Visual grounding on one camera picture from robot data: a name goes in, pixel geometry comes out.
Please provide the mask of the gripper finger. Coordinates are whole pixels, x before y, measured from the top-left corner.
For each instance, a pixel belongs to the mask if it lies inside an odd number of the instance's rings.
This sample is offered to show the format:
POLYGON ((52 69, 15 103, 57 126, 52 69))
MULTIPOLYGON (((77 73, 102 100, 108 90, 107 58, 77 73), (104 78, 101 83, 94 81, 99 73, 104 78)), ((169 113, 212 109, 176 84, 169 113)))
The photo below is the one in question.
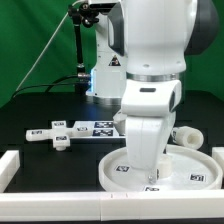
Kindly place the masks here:
POLYGON ((150 184, 155 184, 157 182, 157 171, 152 170, 149 172, 148 181, 150 184))

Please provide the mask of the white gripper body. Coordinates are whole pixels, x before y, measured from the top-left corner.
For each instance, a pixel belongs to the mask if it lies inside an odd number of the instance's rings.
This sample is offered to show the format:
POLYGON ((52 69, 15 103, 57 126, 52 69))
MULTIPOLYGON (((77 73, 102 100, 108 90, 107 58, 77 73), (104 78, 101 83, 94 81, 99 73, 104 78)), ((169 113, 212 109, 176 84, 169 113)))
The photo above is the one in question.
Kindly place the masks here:
POLYGON ((139 82, 128 80, 121 102, 129 164, 149 175, 156 174, 159 157, 175 123, 181 101, 179 80, 139 82))

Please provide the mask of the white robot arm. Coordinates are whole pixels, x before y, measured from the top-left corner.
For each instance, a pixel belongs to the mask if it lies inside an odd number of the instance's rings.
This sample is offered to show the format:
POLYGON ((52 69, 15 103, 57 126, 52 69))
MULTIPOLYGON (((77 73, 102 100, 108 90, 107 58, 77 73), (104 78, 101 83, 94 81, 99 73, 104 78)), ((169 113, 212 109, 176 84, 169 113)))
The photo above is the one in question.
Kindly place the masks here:
POLYGON ((128 164, 157 181, 182 98, 185 57, 205 51, 219 27, 212 0, 88 0, 100 13, 88 96, 121 102, 128 164))

